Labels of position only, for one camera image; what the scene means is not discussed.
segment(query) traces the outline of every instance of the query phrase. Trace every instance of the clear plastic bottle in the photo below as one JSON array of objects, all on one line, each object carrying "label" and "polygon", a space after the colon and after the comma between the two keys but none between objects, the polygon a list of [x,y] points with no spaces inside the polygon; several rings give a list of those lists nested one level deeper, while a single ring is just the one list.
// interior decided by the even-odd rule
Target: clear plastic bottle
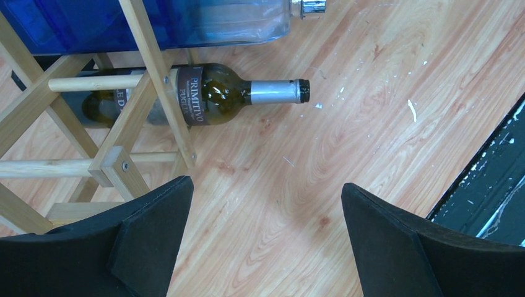
[{"label": "clear plastic bottle", "polygon": [[[324,12],[326,0],[144,0],[162,50],[251,45],[280,38],[292,17]],[[1,0],[0,11],[32,54],[133,51],[118,0]]]}]

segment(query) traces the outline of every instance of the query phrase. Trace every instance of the wine label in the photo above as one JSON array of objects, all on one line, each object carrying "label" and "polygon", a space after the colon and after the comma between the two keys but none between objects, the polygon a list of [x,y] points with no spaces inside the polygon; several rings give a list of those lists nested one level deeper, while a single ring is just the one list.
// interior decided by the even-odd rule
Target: wine label
[{"label": "wine label", "polygon": [[[133,70],[129,73],[129,75],[144,74],[144,73],[145,73],[144,70]],[[118,110],[119,114],[124,109],[124,106],[126,106],[126,104],[128,103],[129,97],[131,97],[132,93],[133,93],[133,89],[130,90],[128,88],[122,88],[122,89],[113,91],[116,110]]]},{"label": "wine label", "polygon": [[184,67],[177,76],[177,99],[190,126],[208,125],[202,101],[202,67]]},{"label": "wine label", "polygon": [[[143,74],[144,70],[131,71],[131,75]],[[177,100],[181,108],[184,120],[189,126],[205,126],[208,120],[204,113],[204,103],[202,101],[202,67],[184,67],[178,71],[170,72],[170,80],[174,83],[173,87],[177,90]],[[119,113],[122,112],[128,103],[133,89],[115,90],[115,106]],[[168,119],[162,109],[160,100],[157,98],[148,114],[147,122],[153,125],[166,125]]]}]

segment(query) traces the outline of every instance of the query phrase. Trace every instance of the wine bottle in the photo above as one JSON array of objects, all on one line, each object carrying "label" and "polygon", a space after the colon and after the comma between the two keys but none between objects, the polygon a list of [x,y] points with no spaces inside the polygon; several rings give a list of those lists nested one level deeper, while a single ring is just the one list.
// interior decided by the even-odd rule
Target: wine bottle
[{"label": "wine bottle", "polygon": [[[84,71],[80,76],[141,74],[144,68]],[[306,103],[310,100],[310,82],[296,80],[241,79],[222,64],[174,66],[170,83],[189,126],[218,125],[232,120],[248,105]],[[63,92],[62,97],[87,128],[111,128],[126,106],[133,89],[87,92]],[[153,104],[146,122],[168,125],[160,100]]]}]

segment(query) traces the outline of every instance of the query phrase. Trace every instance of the wooden floor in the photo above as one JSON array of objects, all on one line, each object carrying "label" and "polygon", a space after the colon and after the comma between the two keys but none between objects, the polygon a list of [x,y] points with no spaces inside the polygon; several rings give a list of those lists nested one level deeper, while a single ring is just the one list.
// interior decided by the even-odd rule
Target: wooden floor
[{"label": "wooden floor", "polygon": [[[426,216],[525,92],[524,33],[523,1],[328,0],[326,15],[283,39],[201,49],[245,79],[310,79],[312,96],[201,131],[169,295],[361,296],[343,184]],[[0,67],[5,108],[20,92]],[[90,131],[98,143],[105,133]],[[135,149],[174,148],[167,129],[148,127]],[[43,115],[3,159],[78,156]],[[139,169],[151,188],[168,180],[167,166]],[[42,214],[76,181],[2,180]],[[99,189],[96,200],[120,198]]]}]

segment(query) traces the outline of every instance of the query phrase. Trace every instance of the wooden wine rack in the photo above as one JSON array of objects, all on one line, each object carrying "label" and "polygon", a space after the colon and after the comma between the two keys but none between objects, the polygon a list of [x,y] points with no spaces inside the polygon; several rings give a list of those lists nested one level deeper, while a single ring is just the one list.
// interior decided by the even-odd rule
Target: wooden wine rack
[{"label": "wooden wine rack", "polygon": [[[0,113],[0,157],[3,156],[46,111],[59,126],[83,159],[0,161],[2,178],[81,177],[68,203],[55,203],[46,216],[39,214],[3,184],[0,184],[0,221],[18,233],[42,234],[52,228],[95,215],[124,202],[91,202],[98,185],[115,187],[124,200],[140,197],[150,191],[136,163],[173,162],[172,177],[185,174],[194,166],[196,154],[192,137],[168,83],[168,71],[175,60],[175,50],[161,53],[144,3],[141,0],[119,0],[147,71],[130,82],[125,77],[105,81],[105,86],[75,77],[94,59],[99,67],[111,67],[106,53],[75,54],[60,57],[43,71],[22,40],[0,14],[0,49],[27,89]],[[195,62],[194,49],[186,49],[190,64]],[[116,89],[123,80],[135,89],[128,104],[110,129],[100,148],[81,125],[53,85],[69,85],[69,91]],[[139,131],[156,98],[159,98],[178,151],[162,153],[130,153]]]}]

